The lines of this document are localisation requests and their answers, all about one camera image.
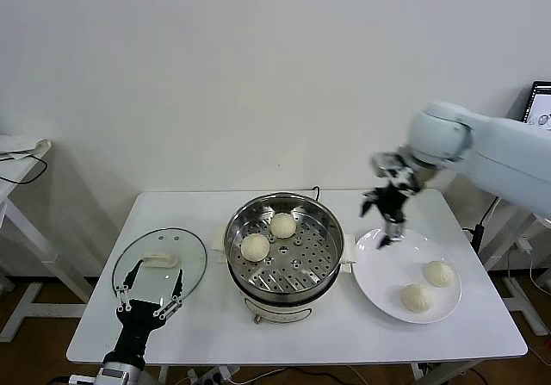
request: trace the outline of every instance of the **power strip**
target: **power strip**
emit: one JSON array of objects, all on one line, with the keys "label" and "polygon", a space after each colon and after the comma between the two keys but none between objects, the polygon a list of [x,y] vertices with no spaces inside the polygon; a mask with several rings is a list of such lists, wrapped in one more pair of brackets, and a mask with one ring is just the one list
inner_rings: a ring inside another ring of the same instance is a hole
[{"label": "power strip", "polygon": [[188,377],[191,385],[220,385],[232,379],[238,371],[238,365],[218,365],[200,378],[197,377],[194,369],[190,369]]}]

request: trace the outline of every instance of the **steamed bun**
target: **steamed bun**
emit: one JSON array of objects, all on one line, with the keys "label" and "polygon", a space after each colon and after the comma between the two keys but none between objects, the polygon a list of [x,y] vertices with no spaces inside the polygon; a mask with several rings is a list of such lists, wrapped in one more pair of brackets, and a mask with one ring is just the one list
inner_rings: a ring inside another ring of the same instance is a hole
[{"label": "steamed bun", "polygon": [[272,217],[269,230],[278,239],[286,239],[296,231],[296,222],[291,214],[278,213]]},{"label": "steamed bun", "polygon": [[429,262],[424,267],[424,278],[438,288],[446,288],[454,283],[455,270],[447,262]]},{"label": "steamed bun", "polygon": [[416,314],[426,312],[433,305],[432,295],[427,288],[420,284],[410,284],[405,286],[400,292],[399,297],[404,306]]},{"label": "steamed bun", "polygon": [[269,241],[262,234],[249,234],[241,242],[241,254],[250,262],[264,260],[269,253]]}]

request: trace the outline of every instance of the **white plate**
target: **white plate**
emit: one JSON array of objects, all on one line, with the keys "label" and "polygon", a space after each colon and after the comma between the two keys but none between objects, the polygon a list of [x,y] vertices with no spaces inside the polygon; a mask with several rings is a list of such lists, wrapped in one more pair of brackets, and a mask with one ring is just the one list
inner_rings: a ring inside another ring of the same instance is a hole
[{"label": "white plate", "polygon": [[[444,260],[453,266],[441,248],[425,236],[406,230],[402,241],[377,249],[383,237],[384,232],[375,229],[356,243],[357,258],[352,270],[363,293],[380,310],[405,322],[426,324],[450,316],[461,299],[461,279],[455,267],[457,279],[448,288],[437,288],[423,276],[424,265],[433,260]],[[427,312],[416,314],[399,298],[400,290],[414,283],[430,289],[434,305]]]}]

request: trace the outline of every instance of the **glass lid rim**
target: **glass lid rim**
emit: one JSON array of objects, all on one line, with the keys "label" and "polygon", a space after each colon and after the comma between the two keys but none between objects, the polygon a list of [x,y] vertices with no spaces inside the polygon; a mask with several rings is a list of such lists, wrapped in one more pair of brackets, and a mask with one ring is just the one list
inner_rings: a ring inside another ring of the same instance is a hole
[{"label": "glass lid rim", "polygon": [[153,233],[156,233],[156,232],[161,232],[163,230],[180,230],[182,232],[186,232],[186,233],[189,233],[191,234],[193,237],[195,237],[197,240],[199,240],[199,243],[201,243],[201,246],[203,248],[203,251],[205,252],[205,265],[203,266],[203,271],[201,272],[201,276],[197,279],[197,283],[194,285],[193,288],[191,288],[191,290],[189,291],[189,293],[185,296],[185,297],[188,297],[189,295],[191,295],[191,293],[195,290],[195,288],[199,285],[199,282],[202,280],[203,276],[205,276],[205,271],[207,271],[207,261],[208,261],[208,256],[207,256],[207,247],[205,247],[205,244],[203,243],[203,240],[201,240],[201,238],[191,232],[190,230],[186,230],[185,228],[181,228],[181,227],[161,227],[161,228],[157,228],[155,230],[151,230],[150,232],[148,233],[145,233],[145,234],[142,234],[141,236],[139,236],[135,241],[133,241],[132,243],[130,243],[123,251],[122,253],[119,255],[119,257],[117,258],[117,261],[115,262],[115,266],[113,267],[113,270],[111,271],[111,290],[113,290],[113,294],[115,295],[116,297],[116,291],[115,291],[115,270],[117,269],[117,266],[119,265],[119,262],[121,261],[121,258],[124,256],[124,254],[128,251],[128,249],[130,249],[130,247],[132,247],[133,245],[135,245],[136,243],[138,243],[140,240],[142,240],[144,237],[146,236],[149,236],[150,234],[153,234]]}]

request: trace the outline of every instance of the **round plate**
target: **round plate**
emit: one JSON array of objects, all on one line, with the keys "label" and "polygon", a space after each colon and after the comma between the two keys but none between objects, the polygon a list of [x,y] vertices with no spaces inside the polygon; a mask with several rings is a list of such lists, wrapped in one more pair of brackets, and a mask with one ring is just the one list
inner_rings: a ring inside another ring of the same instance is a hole
[{"label": "round plate", "polygon": [[[404,239],[377,249],[384,232],[375,229],[356,243],[356,263],[352,270],[363,293],[380,310],[396,319],[410,323],[433,323],[450,316],[461,299],[461,279],[448,288],[437,288],[423,276],[424,265],[433,260],[449,261],[442,249],[425,236],[406,230]],[[408,284],[419,283],[430,289],[433,307],[416,314],[408,310],[399,292]]]},{"label": "round plate", "polygon": [[151,253],[168,253],[177,258],[177,263],[171,268],[147,267],[142,263],[133,285],[129,286],[131,299],[158,303],[161,307],[166,305],[170,302],[180,271],[180,297],[185,298],[199,284],[207,268],[207,251],[201,239],[181,228],[161,228],[144,234],[121,254],[111,279],[114,293],[115,286],[122,286],[128,272],[145,254]]}]

